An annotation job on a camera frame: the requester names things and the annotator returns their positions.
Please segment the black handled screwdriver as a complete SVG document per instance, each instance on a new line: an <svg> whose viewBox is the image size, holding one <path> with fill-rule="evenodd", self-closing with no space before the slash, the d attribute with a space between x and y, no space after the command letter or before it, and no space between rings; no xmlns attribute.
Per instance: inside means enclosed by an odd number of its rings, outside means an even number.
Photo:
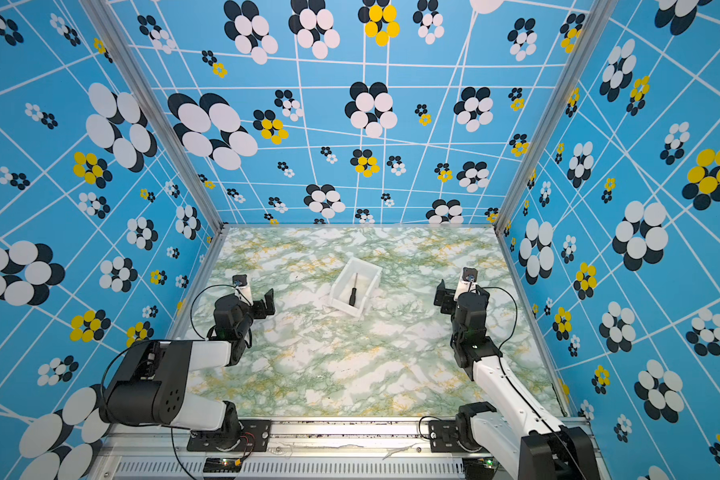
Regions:
<svg viewBox="0 0 720 480"><path fill-rule="evenodd" d="M354 307L354 306L356 305L356 302L357 302L357 293L358 293L357 285L358 285L358 279L359 279L359 274L358 274L358 273L355 273L355 274L354 274L354 277L353 277L352 287L351 287L351 290L350 290L349 300L348 300L348 304L349 304L350 306L352 306L352 307Z"/></svg>

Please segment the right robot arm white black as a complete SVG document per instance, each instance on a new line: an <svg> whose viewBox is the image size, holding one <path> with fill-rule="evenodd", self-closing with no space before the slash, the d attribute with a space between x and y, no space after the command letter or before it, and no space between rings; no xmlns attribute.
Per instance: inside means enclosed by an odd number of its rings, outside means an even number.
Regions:
<svg viewBox="0 0 720 480"><path fill-rule="evenodd" d="M489 300L474 269L465 270L455 289L440 282L434 296L434 305L450 317L456 364L487 396L459 408L455 424L461 448L489 452L513 479L599 479L591 436L543 407L489 336Z"/></svg>

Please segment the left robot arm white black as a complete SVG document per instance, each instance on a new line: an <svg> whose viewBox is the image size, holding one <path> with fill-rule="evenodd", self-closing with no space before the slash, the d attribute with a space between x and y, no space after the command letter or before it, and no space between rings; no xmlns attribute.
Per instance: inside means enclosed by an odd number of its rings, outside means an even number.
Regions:
<svg viewBox="0 0 720 480"><path fill-rule="evenodd" d="M214 325L204 340L142 340L122 352L124 359L102 387L99 415L109 424L159 426L190 433L190 451L246 451L265 439L243 424L236 405L191 392L190 374L235 366L252 346L256 320L276 313L275 292L249 301L241 293L219 298Z"/></svg>

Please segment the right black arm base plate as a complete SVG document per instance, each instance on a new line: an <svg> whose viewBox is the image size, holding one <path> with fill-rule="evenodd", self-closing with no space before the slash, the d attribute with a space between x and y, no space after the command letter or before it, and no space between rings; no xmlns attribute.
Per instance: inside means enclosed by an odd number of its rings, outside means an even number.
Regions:
<svg viewBox="0 0 720 480"><path fill-rule="evenodd" d="M420 428L421 435L430 444L433 453L487 454L484 447L468 446L461 439L455 420L427 418Z"/></svg>

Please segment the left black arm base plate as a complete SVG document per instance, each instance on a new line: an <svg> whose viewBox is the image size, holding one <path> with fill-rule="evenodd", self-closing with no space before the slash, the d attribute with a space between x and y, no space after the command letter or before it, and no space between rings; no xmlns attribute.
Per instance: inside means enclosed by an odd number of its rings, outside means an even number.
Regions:
<svg viewBox="0 0 720 480"><path fill-rule="evenodd" d="M242 419L227 431L191 431L187 443L190 452L265 452L271 438L272 421L269 419Z"/></svg>

